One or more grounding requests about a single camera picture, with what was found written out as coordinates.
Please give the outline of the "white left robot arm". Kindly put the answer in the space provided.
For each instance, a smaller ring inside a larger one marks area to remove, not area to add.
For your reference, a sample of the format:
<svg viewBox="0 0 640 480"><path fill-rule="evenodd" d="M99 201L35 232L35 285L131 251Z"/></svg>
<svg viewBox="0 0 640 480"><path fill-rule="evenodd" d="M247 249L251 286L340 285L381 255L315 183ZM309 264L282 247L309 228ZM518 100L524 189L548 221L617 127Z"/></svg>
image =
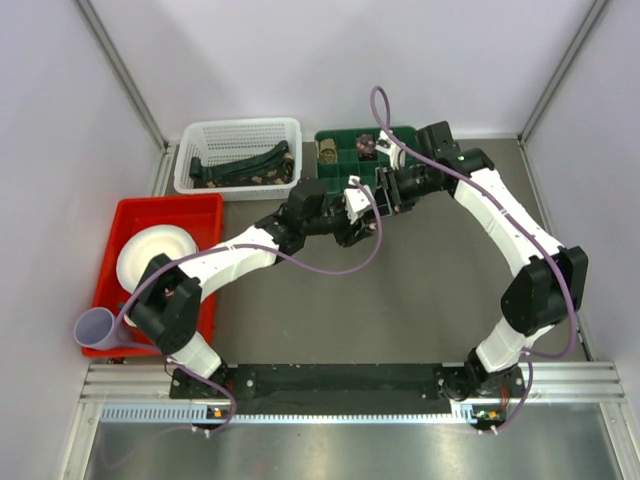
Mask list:
<svg viewBox="0 0 640 480"><path fill-rule="evenodd" d="M197 390L216 396L226 387L227 364L198 330L202 302L244 275L293 260L310 236L332 235L349 247L380 235L379 200L377 188L356 176L332 201L321 181L302 180L275 212L236 237L177 260L152 258L117 318L129 318Z"/></svg>

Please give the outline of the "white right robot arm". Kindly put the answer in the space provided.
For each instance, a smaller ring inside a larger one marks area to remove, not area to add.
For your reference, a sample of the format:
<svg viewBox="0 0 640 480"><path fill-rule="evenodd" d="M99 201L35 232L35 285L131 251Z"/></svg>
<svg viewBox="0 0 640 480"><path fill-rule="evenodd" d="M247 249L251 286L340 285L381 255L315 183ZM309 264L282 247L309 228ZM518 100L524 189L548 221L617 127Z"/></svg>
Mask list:
<svg viewBox="0 0 640 480"><path fill-rule="evenodd" d="M380 132L376 149L390 160L379 168L376 196L392 214L417 201L448 192L480 224L513 276L500 300L502 316L461 371L440 381L444 396L464 400L497 391L520 356L565 318L574 317L584 295L588 257L567 248L542 229L505 186L494 163L479 149L460 149L447 122L418 130L415 138L429 163L405 161L406 148Z"/></svg>

